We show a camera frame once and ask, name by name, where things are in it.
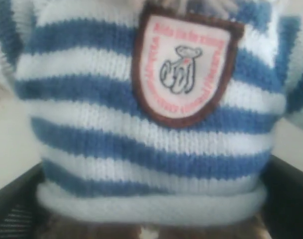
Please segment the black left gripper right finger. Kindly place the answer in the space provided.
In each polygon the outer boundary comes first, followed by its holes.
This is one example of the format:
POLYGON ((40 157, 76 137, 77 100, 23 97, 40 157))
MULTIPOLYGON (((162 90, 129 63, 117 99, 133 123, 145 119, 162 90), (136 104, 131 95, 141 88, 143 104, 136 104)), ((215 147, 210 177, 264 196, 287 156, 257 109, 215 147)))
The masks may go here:
POLYGON ((262 174, 268 189, 263 219, 274 239, 303 239, 303 172, 272 156, 262 174))

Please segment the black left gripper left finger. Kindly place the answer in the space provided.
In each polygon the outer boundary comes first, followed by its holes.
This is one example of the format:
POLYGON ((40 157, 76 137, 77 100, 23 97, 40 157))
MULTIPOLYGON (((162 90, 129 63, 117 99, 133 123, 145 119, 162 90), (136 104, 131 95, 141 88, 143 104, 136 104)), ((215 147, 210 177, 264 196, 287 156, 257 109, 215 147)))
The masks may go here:
POLYGON ((43 180, 33 166, 0 189, 0 239, 31 239, 38 223, 36 187, 43 180))

